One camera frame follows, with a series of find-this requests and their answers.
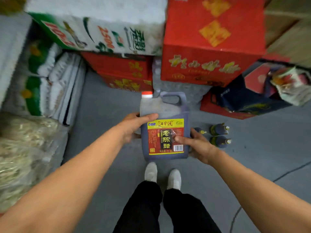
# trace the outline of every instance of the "jug handle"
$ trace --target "jug handle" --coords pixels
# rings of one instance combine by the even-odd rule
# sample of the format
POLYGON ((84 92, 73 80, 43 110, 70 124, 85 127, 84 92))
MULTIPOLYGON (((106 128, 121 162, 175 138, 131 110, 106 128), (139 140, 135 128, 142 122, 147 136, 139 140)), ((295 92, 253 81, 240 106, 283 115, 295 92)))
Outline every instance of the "jug handle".
POLYGON ((178 105, 187 105, 186 94, 184 92, 161 92, 160 97, 169 97, 169 96, 177 96, 179 101, 176 103, 178 105))

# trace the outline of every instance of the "forearm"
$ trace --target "forearm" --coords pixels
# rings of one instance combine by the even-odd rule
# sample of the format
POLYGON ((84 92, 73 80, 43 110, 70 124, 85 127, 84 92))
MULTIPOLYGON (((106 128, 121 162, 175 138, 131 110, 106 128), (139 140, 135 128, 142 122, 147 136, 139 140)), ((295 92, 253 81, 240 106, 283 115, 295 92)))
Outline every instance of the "forearm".
POLYGON ((71 232, 122 148, 113 127, 32 188, 0 218, 4 232, 71 232))
POLYGON ((310 232, 311 206, 219 151, 211 161, 261 232, 310 232))

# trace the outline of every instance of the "person's left hand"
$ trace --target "person's left hand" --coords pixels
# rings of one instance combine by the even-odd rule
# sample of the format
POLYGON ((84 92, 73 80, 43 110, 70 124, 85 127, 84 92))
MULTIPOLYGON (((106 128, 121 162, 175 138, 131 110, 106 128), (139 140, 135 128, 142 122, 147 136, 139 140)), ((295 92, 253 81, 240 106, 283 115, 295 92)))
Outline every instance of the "person's left hand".
POLYGON ((149 114, 139 117, 139 112, 128 114, 117 126, 122 130, 123 142, 129 143, 134 138, 141 138, 141 135, 135 131, 144 123, 154 121, 158 118, 158 114, 149 114))

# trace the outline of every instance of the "hand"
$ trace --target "hand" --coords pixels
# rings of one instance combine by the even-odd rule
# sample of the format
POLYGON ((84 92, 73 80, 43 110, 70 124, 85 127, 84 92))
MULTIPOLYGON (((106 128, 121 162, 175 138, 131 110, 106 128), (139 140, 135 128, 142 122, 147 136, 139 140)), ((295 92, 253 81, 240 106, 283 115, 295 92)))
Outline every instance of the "hand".
POLYGON ((193 128, 191 128, 190 134, 193 138, 176 136, 175 141, 183 145, 190 145, 193 149, 190 156, 197 158, 202 163, 210 164, 220 150, 193 128))
POLYGON ((122 122, 117 125, 122 130, 123 142, 129 143, 132 139, 141 138, 141 135, 136 134, 135 131, 144 123, 156 120, 158 116, 158 114, 149 114, 139 117, 139 112, 126 115, 122 122))

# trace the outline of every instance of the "jug label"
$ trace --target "jug label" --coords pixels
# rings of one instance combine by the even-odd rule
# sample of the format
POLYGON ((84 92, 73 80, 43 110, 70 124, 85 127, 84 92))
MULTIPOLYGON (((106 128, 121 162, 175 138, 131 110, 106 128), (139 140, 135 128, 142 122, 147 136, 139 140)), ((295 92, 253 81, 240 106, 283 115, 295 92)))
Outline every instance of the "jug label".
POLYGON ((174 141, 175 136, 184 136, 184 119, 159 119, 149 122, 149 155, 183 153, 184 146, 174 141))

